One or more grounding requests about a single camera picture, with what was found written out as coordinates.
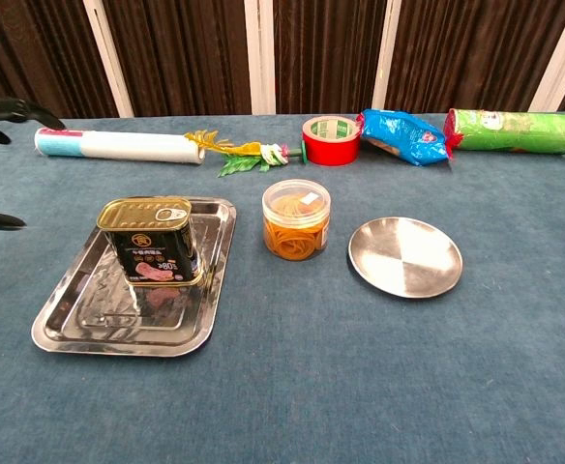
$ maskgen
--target plastic jar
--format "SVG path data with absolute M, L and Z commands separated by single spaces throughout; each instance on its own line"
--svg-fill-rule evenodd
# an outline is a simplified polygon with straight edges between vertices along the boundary
M 263 240 L 274 254 L 307 259 L 326 247 L 330 193 L 302 179 L 278 182 L 263 193 Z

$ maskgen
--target green plastic wrap roll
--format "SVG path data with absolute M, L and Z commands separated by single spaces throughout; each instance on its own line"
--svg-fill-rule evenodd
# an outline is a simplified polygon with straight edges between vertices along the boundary
M 565 153 L 565 114 L 451 109 L 449 149 Z

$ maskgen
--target blue tablecloth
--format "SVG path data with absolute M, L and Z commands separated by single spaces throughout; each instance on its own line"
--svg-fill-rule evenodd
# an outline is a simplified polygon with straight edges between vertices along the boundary
M 441 127 L 443 115 L 425 115 Z M 308 116 L 68 121 L 298 146 Z M 53 159 L 36 123 L 0 124 L 0 463 L 565 463 L 565 156 L 457 152 L 414 167 L 365 146 L 340 168 L 217 178 L 202 166 Z M 332 195 L 329 246 L 273 256 L 261 194 L 282 179 Z M 238 217 L 210 340 L 178 359 L 49 354 L 30 328 L 102 206 L 218 196 Z M 350 268 L 372 218 L 435 225 L 461 249 L 450 293 L 407 301 Z

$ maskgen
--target canned luncheon meat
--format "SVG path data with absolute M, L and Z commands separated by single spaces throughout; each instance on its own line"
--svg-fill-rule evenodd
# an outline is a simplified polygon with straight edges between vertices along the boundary
M 179 196 L 120 198 L 98 216 L 130 285 L 190 285 L 201 277 L 191 204 Z

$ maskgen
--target stainless steel plate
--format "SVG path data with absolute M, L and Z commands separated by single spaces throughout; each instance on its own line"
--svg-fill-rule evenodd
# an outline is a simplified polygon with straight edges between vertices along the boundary
M 360 226 L 349 241 L 349 257 L 368 283 L 406 298 L 447 292 L 463 270 L 461 253 L 450 237 L 407 217 L 382 217 Z
M 95 228 L 36 318 L 31 335 L 46 351 L 181 356 L 210 335 L 235 226 L 235 208 L 217 198 L 188 198 L 201 281 L 186 287 L 131 287 Z

